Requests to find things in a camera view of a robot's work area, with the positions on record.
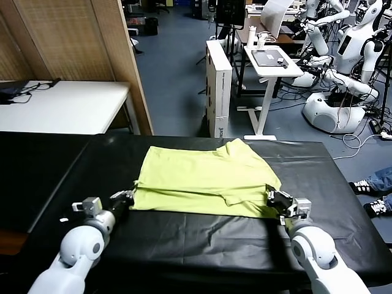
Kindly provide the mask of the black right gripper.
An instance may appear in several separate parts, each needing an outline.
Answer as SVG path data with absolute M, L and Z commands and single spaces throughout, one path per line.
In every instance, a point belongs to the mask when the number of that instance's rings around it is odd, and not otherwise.
M 273 186 L 265 184 L 267 193 L 267 206 L 277 210 L 281 215 L 293 214 L 293 197 L 287 192 L 276 190 Z

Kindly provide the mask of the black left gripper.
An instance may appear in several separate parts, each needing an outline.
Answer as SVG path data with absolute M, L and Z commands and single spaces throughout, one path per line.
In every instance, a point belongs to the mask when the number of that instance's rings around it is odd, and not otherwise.
M 120 220 L 123 212 L 134 206 L 134 195 L 137 191 L 138 180 L 135 180 L 128 190 L 122 190 L 110 196 L 109 212 L 112 213 L 115 220 Z

